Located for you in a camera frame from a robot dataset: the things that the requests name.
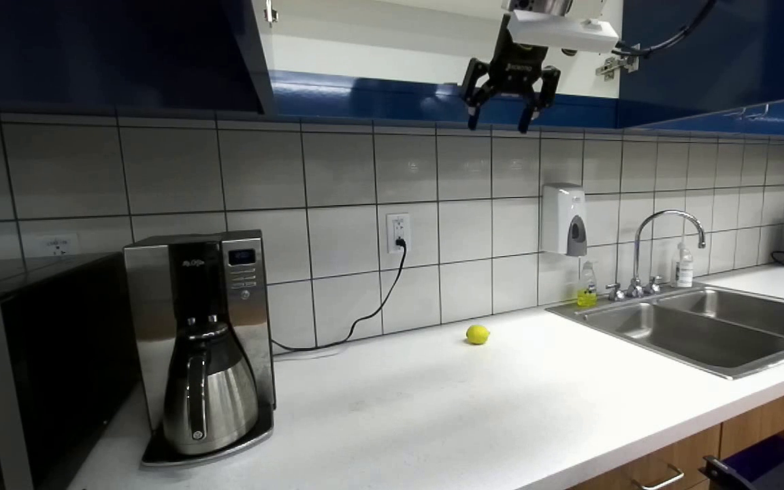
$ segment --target microwave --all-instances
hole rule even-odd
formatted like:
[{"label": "microwave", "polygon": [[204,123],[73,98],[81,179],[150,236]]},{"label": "microwave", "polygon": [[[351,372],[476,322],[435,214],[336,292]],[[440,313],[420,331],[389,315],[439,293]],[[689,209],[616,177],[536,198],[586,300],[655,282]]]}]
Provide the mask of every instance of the microwave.
[{"label": "microwave", "polygon": [[0,262],[0,488],[67,488],[138,379],[122,255]]}]

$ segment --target electrical outlet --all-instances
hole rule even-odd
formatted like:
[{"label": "electrical outlet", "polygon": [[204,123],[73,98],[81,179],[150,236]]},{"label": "electrical outlet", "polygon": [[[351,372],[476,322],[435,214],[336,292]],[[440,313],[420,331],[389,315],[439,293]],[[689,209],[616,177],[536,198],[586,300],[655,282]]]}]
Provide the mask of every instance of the electrical outlet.
[{"label": "electrical outlet", "polygon": [[410,236],[410,218],[409,214],[389,214],[389,253],[395,255],[400,247],[395,244],[402,240],[409,251],[413,251],[413,236]]},{"label": "electrical outlet", "polygon": [[28,255],[73,255],[80,253],[76,234],[31,234],[25,236]]}]

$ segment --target carafe handle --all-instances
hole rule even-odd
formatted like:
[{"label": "carafe handle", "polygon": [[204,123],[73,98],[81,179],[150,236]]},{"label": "carafe handle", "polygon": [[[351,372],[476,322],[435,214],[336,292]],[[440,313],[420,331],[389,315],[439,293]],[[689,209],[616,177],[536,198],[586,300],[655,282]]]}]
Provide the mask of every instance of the carafe handle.
[{"label": "carafe handle", "polygon": [[189,406],[191,439],[204,440],[206,439],[206,350],[204,347],[199,354],[191,354],[186,406]]}]

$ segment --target coffee maker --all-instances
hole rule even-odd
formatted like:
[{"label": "coffee maker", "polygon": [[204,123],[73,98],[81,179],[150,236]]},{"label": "coffee maker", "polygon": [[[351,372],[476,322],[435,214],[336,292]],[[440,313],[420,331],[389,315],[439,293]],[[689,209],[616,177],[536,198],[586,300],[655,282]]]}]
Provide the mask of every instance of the coffee maker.
[{"label": "coffee maker", "polygon": [[276,369],[259,230],[126,247],[146,415],[145,462],[178,466],[273,432]]}]

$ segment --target black cable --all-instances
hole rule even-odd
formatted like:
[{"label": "black cable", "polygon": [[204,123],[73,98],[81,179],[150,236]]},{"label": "black cable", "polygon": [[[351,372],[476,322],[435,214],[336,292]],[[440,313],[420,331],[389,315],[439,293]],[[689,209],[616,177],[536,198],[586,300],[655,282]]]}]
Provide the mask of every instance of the black cable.
[{"label": "black cable", "polygon": [[344,339],[336,339],[336,343],[326,343],[326,345],[314,345],[314,347],[295,347],[295,345],[285,345],[285,343],[277,343],[277,339],[273,339],[273,343],[277,347],[284,347],[284,350],[319,350],[319,347],[331,347],[331,345],[349,343],[361,322],[371,322],[374,315],[379,315],[387,308],[387,302],[389,302],[389,296],[391,296],[391,292],[395,292],[395,285],[400,281],[402,263],[409,262],[409,241],[398,240],[395,244],[400,247],[400,262],[398,262],[398,273],[395,273],[395,281],[391,281],[387,296],[382,300],[382,305],[374,313],[355,317],[355,323],[349,327]]},{"label": "black cable", "polygon": [[664,40],[660,40],[660,44],[653,44],[653,47],[628,48],[628,47],[619,44],[619,47],[612,48],[612,53],[619,53],[619,56],[643,56],[643,59],[645,59],[645,56],[651,56],[651,53],[655,53],[655,52],[661,52],[661,48],[669,48],[669,47],[676,47],[679,40],[683,40],[702,19],[714,10],[714,4],[717,4],[717,0],[706,0],[689,23],[683,23],[679,32],[673,32],[669,38],[664,38]]}]

